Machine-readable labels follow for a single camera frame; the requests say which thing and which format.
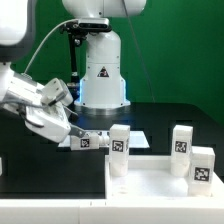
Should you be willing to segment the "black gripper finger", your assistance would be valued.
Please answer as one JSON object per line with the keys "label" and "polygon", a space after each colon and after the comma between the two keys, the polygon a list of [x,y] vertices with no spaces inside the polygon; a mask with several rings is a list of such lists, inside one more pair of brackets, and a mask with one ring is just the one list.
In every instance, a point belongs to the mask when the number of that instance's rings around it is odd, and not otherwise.
{"label": "black gripper finger", "polygon": [[76,125],[71,124],[70,125],[71,130],[70,130],[70,135],[71,136],[76,136],[78,138],[83,138],[86,134],[86,131]]}
{"label": "black gripper finger", "polygon": [[68,107],[66,107],[66,106],[64,106],[63,105],[63,108],[64,108],[64,110],[65,110],[65,112],[68,114],[70,114],[70,115],[73,115],[73,116],[76,116],[76,117],[78,117],[78,114],[76,113],[76,112],[74,112],[74,111],[72,111],[71,109],[69,109]]}

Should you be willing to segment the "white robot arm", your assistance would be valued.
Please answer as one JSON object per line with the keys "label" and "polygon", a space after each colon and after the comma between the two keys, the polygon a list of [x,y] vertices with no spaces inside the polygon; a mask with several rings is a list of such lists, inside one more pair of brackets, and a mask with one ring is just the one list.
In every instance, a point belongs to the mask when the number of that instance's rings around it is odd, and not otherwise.
{"label": "white robot arm", "polygon": [[0,106],[25,120],[31,131],[56,143],[71,131],[66,106],[114,112],[130,106],[126,81],[120,74],[120,37],[111,29],[111,17],[140,14],[147,0],[62,0],[73,18],[70,24],[87,41],[86,74],[80,96],[72,100],[66,84],[54,78],[42,85],[11,69],[23,57],[35,35],[36,0],[0,0]]}

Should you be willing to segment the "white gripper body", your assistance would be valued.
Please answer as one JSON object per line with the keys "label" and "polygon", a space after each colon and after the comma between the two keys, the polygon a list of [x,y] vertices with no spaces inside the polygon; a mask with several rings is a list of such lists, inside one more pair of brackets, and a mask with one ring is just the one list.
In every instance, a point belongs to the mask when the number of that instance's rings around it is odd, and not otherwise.
{"label": "white gripper body", "polygon": [[61,79],[54,78],[41,85],[15,73],[6,100],[13,100],[6,109],[21,116],[26,127],[40,136],[60,143],[69,134],[71,128],[64,107],[72,103],[72,96]]}

